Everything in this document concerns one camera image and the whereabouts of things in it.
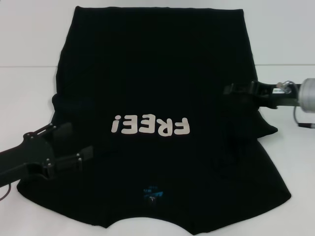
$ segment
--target metal cylinder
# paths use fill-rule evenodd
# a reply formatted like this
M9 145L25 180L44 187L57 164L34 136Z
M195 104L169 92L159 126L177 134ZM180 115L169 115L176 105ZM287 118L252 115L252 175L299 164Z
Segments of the metal cylinder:
M306 79L299 91L299 103L306 113L315 113L315 79Z

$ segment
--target black t-shirt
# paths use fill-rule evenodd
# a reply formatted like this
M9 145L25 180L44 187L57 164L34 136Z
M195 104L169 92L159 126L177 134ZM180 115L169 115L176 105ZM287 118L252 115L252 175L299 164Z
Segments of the black t-shirt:
M77 7L56 79L53 123L75 132L58 154L95 157L21 181L30 200L93 225L151 217L198 234L290 198L257 141L277 129L222 95L257 80L242 10Z

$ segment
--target white surface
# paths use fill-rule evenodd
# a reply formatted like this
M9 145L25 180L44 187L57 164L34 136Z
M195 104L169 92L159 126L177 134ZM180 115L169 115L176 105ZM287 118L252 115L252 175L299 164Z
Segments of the white surface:
M243 8L256 64L315 64L315 2L311 0L1 0L0 151L18 145L24 133L50 121L56 68L40 66L57 65L76 5ZM265 83L315 78L315 66L256 68L259 80ZM293 197L266 214L206 235L314 235L315 130L296 127L291 107L261 108L261 111L279 132L259 141ZM298 110L298 119L315 123L315 114ZM148 218L119 221L109 229L86 225L28 201L17 192L16 184L0 202L1 236L190 235L174 224ZM0 197L6 191L7 187L0 188Z
M0 66L54 66L75 6L239 9L256 64L315 64L314 0L1 0Z

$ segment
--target white table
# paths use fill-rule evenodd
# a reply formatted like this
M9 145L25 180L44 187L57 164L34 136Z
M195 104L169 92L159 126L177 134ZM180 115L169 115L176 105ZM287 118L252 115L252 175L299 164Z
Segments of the white table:
M75 6L169 6L245 11L259 80L265 83L315 78L315 2L312 0L1 0L0 151L46 125L53 114L55 74ZM261 108L279 132L260 139L292 199L282 206L220 230L212 236L313 236L315 232L315 130L298 128L292 107ZM315 114L298 110L302 122ZM0 202L2 236L188 236L164 221L133 218L108 229L86 225L37 206L13 184ZM0 188L0 197L7 187Z

